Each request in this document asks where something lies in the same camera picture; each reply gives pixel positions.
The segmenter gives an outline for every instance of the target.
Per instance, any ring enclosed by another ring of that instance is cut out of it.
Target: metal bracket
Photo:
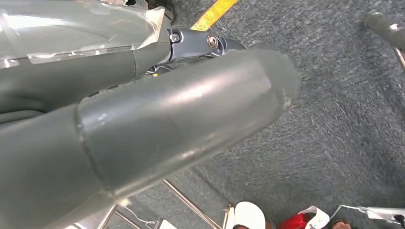
[[[181,59],[213,58],[226,55],[231,51],[245,49],[241,43],[232,39],[217,37],[211,32],[173,29],[168,30],[168,36],[171,42],[169,55],[153,66],[146,74],[162,74],[173,71],[173,68],[168,64]]]

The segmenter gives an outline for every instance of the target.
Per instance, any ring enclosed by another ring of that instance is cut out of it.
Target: person's foot
[[[349,223],[338,221],[333,224],[332,229],[352,229],[352,227]]]

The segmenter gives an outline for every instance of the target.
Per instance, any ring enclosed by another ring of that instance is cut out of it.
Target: metal stand leg
[[[115,214],[119,216],[121,219],[123,219],[125,222],[127,222],[129,225],[131,225],[134,229],[142,229],[138,224],[136,224],[134,221],[130,220],[128,217],[126,217],[122,212],[119,210],[115,211]]]
[[[216,224],[209,216],[207,216],[207,214],[205,214],[191,200],[189,200],[184,194],[182,194],[182,192],[180,192],[172,183],[170,183],[168,180],[163,180],[162,183],[212,228],[221,229],[218,224]]]
[[[107,214],[104,216],[104,218],[101,220],[100,224],[97,226],[97,229],[104,229],[107,226],[108,221],[111,219],[113,216],[115,210],[117,209],[118,205],[115,204],[108,210]]]
[[[226,228],[226,223],[228,222],[228,217],[229,217],[229,210],[231,209],[231,205],[228,205],[226,207],[226,212],[225,212],[225,216],[224,216],[224,222],[222,223],[222,229]]]

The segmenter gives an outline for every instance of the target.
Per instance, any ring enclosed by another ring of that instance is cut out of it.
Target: metal frame
[[[172,191],[172,193],[177,196],[185,205],[187,205],[191,210],[194,211],[202,220],[204,220],[208,225],[210,225],[213,229],[225,229],[226,227],[226,222],[228,220],[229,216],[229,209],[230,205],[227,206],[225,216],[224,216],[224,222],[223,226],[220,227],[214,220],[212,220],[206,213],[204,213],[197,205],[195,205],[190,199],[188,199],[180,190],[178,190],[171,182],[168,180],[163,180],[162,183]],[[127,216],[124,215],[121,211],[117,209],[118,204],[113,205],[106,215],[104,215],[103,219],[100,221],[96,229],[105,229],[107,227],[107,223],[110,221],[111,217],[116,214],[118,217],[123,219],[127,224],[132,226],[134,229],[142,229],[138,224],[136,224],[134,221],[129,219]]]

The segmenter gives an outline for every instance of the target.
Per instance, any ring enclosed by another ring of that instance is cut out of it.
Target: white shoe
[[[266,219],[262,210],[250,202],[239,202],[235,207],[235,223],[249,229],[266,229]]]

